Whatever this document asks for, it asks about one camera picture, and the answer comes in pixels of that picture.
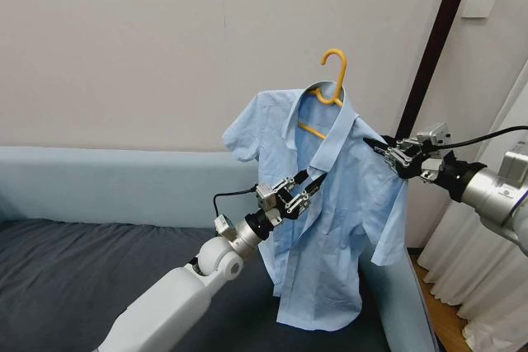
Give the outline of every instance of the light blue shirt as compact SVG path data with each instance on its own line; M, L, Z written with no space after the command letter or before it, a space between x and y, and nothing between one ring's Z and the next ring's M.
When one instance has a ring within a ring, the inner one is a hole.
M357 265L365 244L376 245L377 265L401 258L407 183L363 142L382 139L352 109L346 93L342 108L325 106L304 95L314 87L330 97L335 83L259 93L227 129L224 144L240 161L258 160L261 183L272 185L301 169L311 179L328 173L309 210L286 219L259 249L273 294L280 297L277 321L335 331L361 310ZM298 121L326 139L299 128Z

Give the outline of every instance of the light blue sofa backrest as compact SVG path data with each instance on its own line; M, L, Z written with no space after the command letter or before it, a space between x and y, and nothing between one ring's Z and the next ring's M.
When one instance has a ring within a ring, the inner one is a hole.
M213 227L213 195L257 182L230 153L0 148L0 218ZM219 199L234 222L254 195Z

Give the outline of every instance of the shirt sleeve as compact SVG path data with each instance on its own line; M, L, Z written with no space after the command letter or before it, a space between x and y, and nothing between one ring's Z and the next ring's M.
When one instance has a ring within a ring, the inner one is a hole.
M255 96L222 137L225 147L239 161L258 159L261 142L261 115L259 96Z
M363 228L376 245L371 261L392 265L400 260L405 248L405 219L408 183L396 175L380 183L374 202L364 208Z

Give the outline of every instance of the wooden floor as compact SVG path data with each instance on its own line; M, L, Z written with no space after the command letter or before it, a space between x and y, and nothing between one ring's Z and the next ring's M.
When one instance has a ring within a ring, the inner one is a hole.
M462 336L462 329L466 325L466 320L456 316L458 307L442 304L435 299L430 292L433 284L423 282L427 271L416 262L417 256L411 256L412 265L420 279L423 297L426 300L427 309L431 315L431 320L435 328L435 333L444 345L447 352L470 352Z

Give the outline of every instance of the shirt collar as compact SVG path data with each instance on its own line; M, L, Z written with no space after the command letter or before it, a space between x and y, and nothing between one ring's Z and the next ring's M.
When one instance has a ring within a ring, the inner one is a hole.
M286 147L291 150L296 150L295 147L295 131L297 130L297 122L299 118L299 105L303 99L306 91L320 87L325 97L330 97L336 87L335 82L316 82L311 86L307 87L303 91L299 92L299 96L293 102L288 118L285 121L282 138L286 142ZM324 106L321 104L321 111L324 111ZM352 108L352 104L348 100L347 92L343 89L343 106L337 115L332 128L327 133L326 139L324 139L319 145L318 151L312 158L310 166L312 168L319 169L323 172L329 172L334 162L337 159L337 155L341 151L343 144L347 140L347 136L350 133L354 120L358 114Z

